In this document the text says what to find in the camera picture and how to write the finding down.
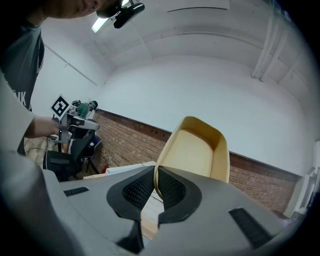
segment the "green object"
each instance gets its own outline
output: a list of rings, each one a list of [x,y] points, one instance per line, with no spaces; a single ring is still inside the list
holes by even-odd
[[[78,105],[78,116],[82,118],[86,118],[88,112],[90,111],[90,107],[87,103],[80,103]]]

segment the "black chair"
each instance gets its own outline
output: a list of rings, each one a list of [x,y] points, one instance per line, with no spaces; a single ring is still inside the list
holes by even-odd
[[[84,150],[83,152],[83,159],[88,160],[88,164],[86,166],[85,172],[88,172],[89,165],[91,165],[92,169],[96,174],[100,174],[100,172],[97,170],[95,165],[92,163],[91,158],[93,158],[98,151],[98,147],[101,144],[101,138],[97,135],[94,136],[92,143]]]
[[[47,151],[43,157],[43,169],[53,171],[59,182],[68,181],[70,176],[81,172],[84,151],[93,141],[94,136],[95,131],[90,130],[86,137],[74,140],[71,154]]]

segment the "white wall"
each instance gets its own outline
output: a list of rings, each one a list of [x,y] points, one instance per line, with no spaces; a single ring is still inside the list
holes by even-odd
[[[115,69],[77,29],[74,20],[48,19],[41,26],[44,63],[31,98],[38,116],[52,116],[50,106],[60,94],[70,103],[95,100]]]
[[[167,131],[185,116],[219,129],[229,150],[303,176],[306,124],[298,102],[272,80],[217,58],[168,56],[118,69],[99,108]]]

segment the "brick wall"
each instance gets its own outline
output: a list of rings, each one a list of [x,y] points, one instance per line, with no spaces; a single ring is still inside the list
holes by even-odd
[[[102,146],[93,160],[98,170],[104,166],[126,166],[157,161],[171,133],[126,117],[99,111],[94,119]],[[283,213],[298,176],[230,153],[229,183],[267,208]]]

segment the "hand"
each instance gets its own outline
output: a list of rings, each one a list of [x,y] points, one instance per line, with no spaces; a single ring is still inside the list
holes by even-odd
[[[39,138],[50,135],[59,135],[59,123],[50,117],[35,117],[26,130],[27,138]]]

